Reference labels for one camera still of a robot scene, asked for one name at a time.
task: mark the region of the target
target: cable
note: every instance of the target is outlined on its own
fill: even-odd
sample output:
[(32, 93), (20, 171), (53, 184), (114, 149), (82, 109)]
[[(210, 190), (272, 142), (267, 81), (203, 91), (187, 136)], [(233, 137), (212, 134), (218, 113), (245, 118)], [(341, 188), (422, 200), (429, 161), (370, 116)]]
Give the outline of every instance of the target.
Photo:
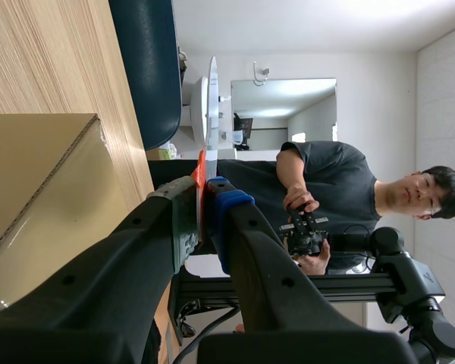
[(409, 326), (406, 326), (405, 328), (402, 328), (400, 330), (400, 335), (404, 334), (410, 327)]
[(212, 330), (214, 330), (215, 328), (217, 328), (222, 322), (224, 321), (227, 321), (228, 319), (230, 319), (231, 317), (235, 316), (238, 312), (240, 311), (240, 308), (239, 307), (234, 307), (231, 311), (229, 311), (228, 313), (225, 313), (223, 316), (221, 316), (220, 318), (217, 318), (216, 320), (214, 320), (213, 322), (211, 322), (209, 325), (206, 326), (206, 328), (204, 328), (204, 330), (202, 330), (198, 335), (197, 337), (192, 340), (190, 342), (189, 345), (187, 345), (187, 347), (182, 350), (179, 355), (177, 355), (177, 358), (175, 358), (173, 364), (180, 364), (182, 362), (182, 360), (184, 360), (185, 356), (188, 354), (188, 353), (192, 353), (193, 350), (197, 347), (197, 345), (199, 345), (199, 342), (209, 333), (211, 332)]

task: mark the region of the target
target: white wall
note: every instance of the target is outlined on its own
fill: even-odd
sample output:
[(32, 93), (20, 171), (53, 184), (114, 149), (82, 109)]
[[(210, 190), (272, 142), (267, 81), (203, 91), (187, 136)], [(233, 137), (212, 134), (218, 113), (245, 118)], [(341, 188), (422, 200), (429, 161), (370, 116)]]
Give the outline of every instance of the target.
[(252, 129), (247, 140), (251, 150), (279, 150), (287, 141), (288, 129)]
[(253, 118), (252, 129), (273, 129), (288, 127), (288, 120), (283, 118)]
[(288, 139), (305, 133), (306, 141), (332, 140), (332, 125), (337, 122), (335, 94), (288, 119)]
[[(455, 168), (455, 31), (418, 53), (416, 167)], [(444, 314), (455, 325), (455, 218), (416, 223), (416, 258), (430, 265), (447, 298)]]
[[(209, 57), (188, 56), (184, 82), (195, 83), (201, 75), (207, 74)], [(222, 55), (216, 58), (222, 96), (231, 94), (232, 80), (253, 78), (253, 61), (257, 61), (260, 67), (269, 67), (272, 80), (336, 78), (339, 140), (365, 153), (372, 172), (383, 182), (396, 180), (414, 171), (415, 53)], [(223, 102), (220, 111), (232, 115), (231, 103)], [(230, 123), (231, 120), (225, 118), (220, 122)], [(413, 251), (414, 222), (411, 218), (388, 216), (381, 220), (380, 225), (400, 230), (409, 251)], [(352, 317), (366, 317), (365, 305), (356, 304), (351, 308)], [(370, 328), (381, 327), (377, 312), (367, 315), (366, 325)]]

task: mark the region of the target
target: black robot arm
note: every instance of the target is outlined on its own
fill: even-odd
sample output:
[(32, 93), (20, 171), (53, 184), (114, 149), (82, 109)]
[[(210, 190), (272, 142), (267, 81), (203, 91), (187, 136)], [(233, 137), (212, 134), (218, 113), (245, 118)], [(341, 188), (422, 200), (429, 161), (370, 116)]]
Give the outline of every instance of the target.
[[(205, 338), (198, 363), (455, 359), (455, 329), (432, 299), (443, 291), (428, 267), (392, 247), (397, 232), (374, 234), (371, 249), (374, 270), (389, 271), (398, 286), (378, 297), (381, 311), (387, 321), (398, 314), (408, 319), (409, 344), (396, 334), (367, 331), (335, 310), (294, 265), (252, 201), (226, 180), (209, 182), (206, 225), (233, 278), (246, 334)], [(162, 292), (196, 241), (195, 206), (189, 177), (163, 186), (110, 236), (2, 310), (0, 362), (142, 362)], [(379, 246), (380, 239), (389, 243)]]

